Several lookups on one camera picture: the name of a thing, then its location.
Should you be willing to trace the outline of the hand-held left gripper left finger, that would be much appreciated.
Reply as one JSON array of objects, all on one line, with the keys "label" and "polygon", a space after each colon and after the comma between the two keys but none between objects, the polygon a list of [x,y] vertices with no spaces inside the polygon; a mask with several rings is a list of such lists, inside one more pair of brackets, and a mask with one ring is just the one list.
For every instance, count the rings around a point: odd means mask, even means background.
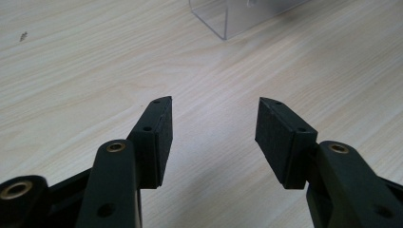
[{"label": "hand-held left gripper left finger", "polygon": [[139,187],[160,187],[173,141],[172,97],[150,102],[127,139],[134,145]]}]

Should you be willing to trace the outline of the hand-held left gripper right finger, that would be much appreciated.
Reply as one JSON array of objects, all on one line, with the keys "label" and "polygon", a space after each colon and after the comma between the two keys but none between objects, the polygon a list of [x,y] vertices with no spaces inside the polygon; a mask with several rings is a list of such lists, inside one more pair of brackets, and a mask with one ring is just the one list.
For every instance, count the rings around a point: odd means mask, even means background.
[{"label": "hand-held left gripper right finger", "polygon": [[317,131],[286,104],[259,98],[255,141],[285,189],[303,189]]}]

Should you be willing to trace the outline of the clear acrylic rack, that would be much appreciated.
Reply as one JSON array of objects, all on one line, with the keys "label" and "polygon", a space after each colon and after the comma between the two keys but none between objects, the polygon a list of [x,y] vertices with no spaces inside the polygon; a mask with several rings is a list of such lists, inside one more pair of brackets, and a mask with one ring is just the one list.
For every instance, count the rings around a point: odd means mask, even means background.
[{"label": "clear acrylic rack", "polygon": [[228,40],[308,0],[188,0],[191,12]]}]

